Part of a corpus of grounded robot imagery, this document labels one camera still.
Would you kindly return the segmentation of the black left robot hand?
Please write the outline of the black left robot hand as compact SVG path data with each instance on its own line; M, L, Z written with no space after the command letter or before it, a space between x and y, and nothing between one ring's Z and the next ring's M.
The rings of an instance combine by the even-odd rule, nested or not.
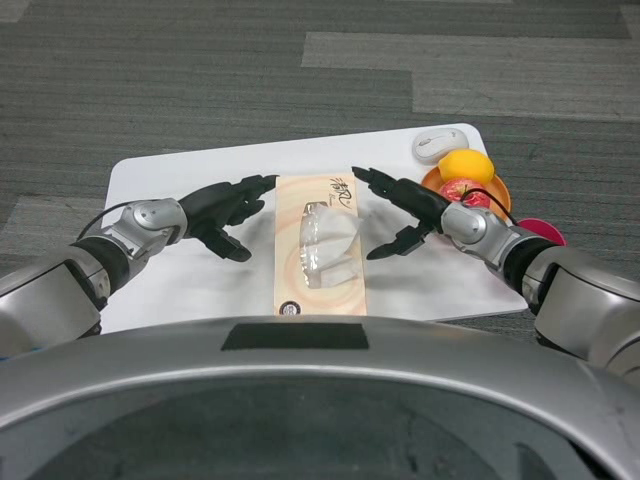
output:
M239 183L203 187L179 200L187 218L185 239L197 239L222 259L246 262L251 252L225 228L242 224L265 206L261 197L276 187L277 175L255 175Z

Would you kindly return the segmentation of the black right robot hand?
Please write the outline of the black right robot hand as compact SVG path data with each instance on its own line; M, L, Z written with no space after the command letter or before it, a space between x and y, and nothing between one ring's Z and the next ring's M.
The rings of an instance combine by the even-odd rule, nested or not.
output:
M376 196L389 201L418 220L416 226L400 230L391 243L383 244L367 254L366 259L380 260L391 256L407 256L424 244L432 231L442 233L441 217L451 202L440 194L406 179L394 179L373 168L352 167L354 176L366 183Z

